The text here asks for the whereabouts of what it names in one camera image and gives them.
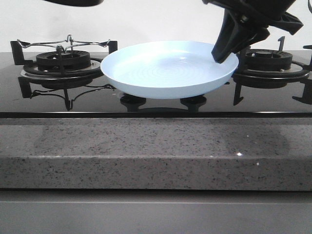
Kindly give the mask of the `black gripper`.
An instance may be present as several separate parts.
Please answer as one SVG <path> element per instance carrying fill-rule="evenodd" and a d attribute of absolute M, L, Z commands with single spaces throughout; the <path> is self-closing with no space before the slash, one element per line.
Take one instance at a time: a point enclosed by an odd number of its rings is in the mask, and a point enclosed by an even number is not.
<path fill-rule="evenodd" d="M 293 0 L 204 0 L 203 3 L 226 8 L 212 49 L 212 56 L 218 63 L 223 63 L 231 53 L 237 53 L 270 35 L 264 27 L 244 28 L 237 13 L 252 18 L 257 24 L 274 26 L 292 35 L 303 27 L 296 16 L 287 12 Z"/>

